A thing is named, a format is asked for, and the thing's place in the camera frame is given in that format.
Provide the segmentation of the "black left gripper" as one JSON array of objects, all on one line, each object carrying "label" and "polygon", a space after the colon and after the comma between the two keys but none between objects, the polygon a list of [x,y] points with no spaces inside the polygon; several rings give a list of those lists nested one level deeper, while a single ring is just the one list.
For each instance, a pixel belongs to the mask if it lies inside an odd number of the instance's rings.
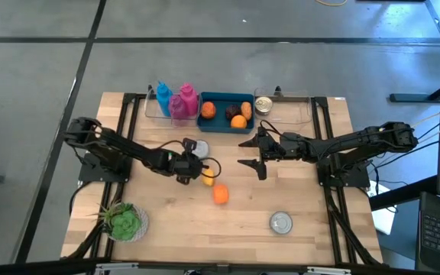
[{"label": "black left gripper", "polygon": [[168,158],[163,175],[176,176],[176,181],[185,186],[189,185],[191,179],[198,178],[205,164],[193,154],[196,147],[197,141],[185,137],[183,139],[184,151],[181,154],[167,151]]}]

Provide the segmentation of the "tin can with blue label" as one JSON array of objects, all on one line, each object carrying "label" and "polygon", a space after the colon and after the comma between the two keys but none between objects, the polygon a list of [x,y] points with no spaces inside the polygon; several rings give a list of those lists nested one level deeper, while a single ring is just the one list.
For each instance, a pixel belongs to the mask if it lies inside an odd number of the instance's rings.
[{"label": "tin can with blue label", "polygon": [[196,140],[196,148],[192,151],[199,159],[209,156],[209,144],[204,140]]},{"label": "tin can with blue label", "polygon": [[268,115],[273,108],[273,101],[266,96],[257,97],[254,101],[254,107],[258,115]]},{"label": "tin can with blue label", "polygon": [[279,235],[286,235],[293,228],[293,220],[287,212],[275,212],[269,220],[270,228]]}]

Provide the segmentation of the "magenta squeeze bottle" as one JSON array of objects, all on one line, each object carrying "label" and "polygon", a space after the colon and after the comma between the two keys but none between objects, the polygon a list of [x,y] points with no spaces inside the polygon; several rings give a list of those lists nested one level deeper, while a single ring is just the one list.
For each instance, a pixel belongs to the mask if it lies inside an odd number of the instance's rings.
[{"label": "magenta squeeze bottle", "polygon": [[174,126],[181,127],[186,125],[188,112],[185,102],[179,95],[172,95],[170,97],[168,109]]}]

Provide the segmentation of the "potted green succulent plant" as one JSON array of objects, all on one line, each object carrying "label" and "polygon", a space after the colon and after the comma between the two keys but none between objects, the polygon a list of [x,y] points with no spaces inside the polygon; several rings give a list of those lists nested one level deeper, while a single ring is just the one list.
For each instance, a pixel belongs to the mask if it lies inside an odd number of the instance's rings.
[{"label": "potted green succulent plant", "polygon": [[130,202],[113,202],[108,208],[100,206],[93,214],[108,238],[117,242],[135,242],[145,236],[149,216]]}]

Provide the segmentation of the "bright pink squeeze bottle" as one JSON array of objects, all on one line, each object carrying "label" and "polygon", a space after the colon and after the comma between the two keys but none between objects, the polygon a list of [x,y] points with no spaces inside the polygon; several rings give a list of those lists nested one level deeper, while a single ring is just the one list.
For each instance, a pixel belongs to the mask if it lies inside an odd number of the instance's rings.
[{"label": "bright pink squeeze bottle", "polygon": [[180,98],[186,104],[188,116],[196,116],[198,111],[198,95],[190,83],[185,82],[180,87]]}]

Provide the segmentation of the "dark brown toy food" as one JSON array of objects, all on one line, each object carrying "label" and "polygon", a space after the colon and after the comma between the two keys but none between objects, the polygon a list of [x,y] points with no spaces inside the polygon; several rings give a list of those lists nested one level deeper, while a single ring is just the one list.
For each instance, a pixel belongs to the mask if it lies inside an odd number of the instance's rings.
[{"label": "dark brown toy food", "polygon": [[241,115],[241,106],[240,105],[229,105],[226,110],[225,110],[225,117],[228,120],[232,120],[233,117],[237,116],[237,115]]}]

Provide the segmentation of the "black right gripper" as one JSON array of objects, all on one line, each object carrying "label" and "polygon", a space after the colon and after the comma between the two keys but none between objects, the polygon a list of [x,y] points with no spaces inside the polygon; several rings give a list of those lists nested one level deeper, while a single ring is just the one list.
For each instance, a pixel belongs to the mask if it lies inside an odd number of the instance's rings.
[{"label": "black right gripper", "polygon": [[[276,141],[265,128],[259,126],[257,133],[239,147],[257,147],[263,160],[303,160],[314,161],[315,149],[311,139],[292,132],[285,132]],[[262,160],[238,160],[240,164],[254,169],[259,180],[267,178],[267,168]]]}]

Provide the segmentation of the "black table foot bar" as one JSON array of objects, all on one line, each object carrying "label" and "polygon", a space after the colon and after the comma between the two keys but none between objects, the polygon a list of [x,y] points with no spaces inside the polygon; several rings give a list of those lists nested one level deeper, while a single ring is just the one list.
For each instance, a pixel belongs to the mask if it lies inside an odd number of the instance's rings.
[{"label": "black table foot bar", "polygon": [[393,189],[369,198],[370,208],[377,211],[393,205],[410,202],[420,197],[420,193],[437,194],[437,176],[430,176],[418,182]]},{"label": "black table foot bar", "polygon": [[440,88],[430,94],[392,93],[389,95],[389,100],[405,103],[436,103],[440,102]]}]

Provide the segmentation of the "blue squeeze bottle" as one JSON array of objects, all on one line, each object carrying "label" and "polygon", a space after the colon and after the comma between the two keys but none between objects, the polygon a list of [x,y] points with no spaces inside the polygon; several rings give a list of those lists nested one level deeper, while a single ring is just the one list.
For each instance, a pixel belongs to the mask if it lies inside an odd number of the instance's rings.
[{"label": "blue squeeze bottle", "polygon": [[160,105],[163,115],[166,117],[170,117],[169,102],[172,95],[172,90],[167,86],[167,84],[159,81],[157,86],[157,101]]}]

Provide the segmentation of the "teal plastic bin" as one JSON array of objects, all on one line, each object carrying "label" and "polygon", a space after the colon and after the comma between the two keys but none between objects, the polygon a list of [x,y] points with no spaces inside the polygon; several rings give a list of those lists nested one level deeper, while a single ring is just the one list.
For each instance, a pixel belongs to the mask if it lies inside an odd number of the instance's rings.
[{"label": "teal plastic bin", "polygon": [[255,125],[255,117],[247,122],[246,128],[232,128],[231,122],[226,118],[225,111],[230,105],[241,105],[243,102],[251,104],[251,111],[254,110],[255,97],[251,93],[227,93],[227,92],[201,92],[199,103],[212,102],[216,108],[213,118],[203,118],[198,115],[196,119],[197,127],[202,132],[229,133],[229,134],[249,134]]}]

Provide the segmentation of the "reddish orange toy fruit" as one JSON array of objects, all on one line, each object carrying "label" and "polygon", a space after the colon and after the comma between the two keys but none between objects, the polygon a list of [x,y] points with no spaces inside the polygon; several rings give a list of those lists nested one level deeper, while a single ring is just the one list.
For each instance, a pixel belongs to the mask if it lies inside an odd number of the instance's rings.
[{"label": "reddish orange toy fruit", "polygon": [[203,102],[200,115],[204,119],[213,119],[216,114],[216,107],[213,102]]}]

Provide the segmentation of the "orange soft cube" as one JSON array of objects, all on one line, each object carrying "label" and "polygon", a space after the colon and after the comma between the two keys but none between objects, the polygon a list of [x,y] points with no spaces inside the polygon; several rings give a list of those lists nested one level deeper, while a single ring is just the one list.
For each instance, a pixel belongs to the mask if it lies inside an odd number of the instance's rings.
[{"label": "orange soft cube", "polygon": [[228,187],[225,185],[215,185],[213,187],[213,201],[215,204],[225,204],[229,200]]}]

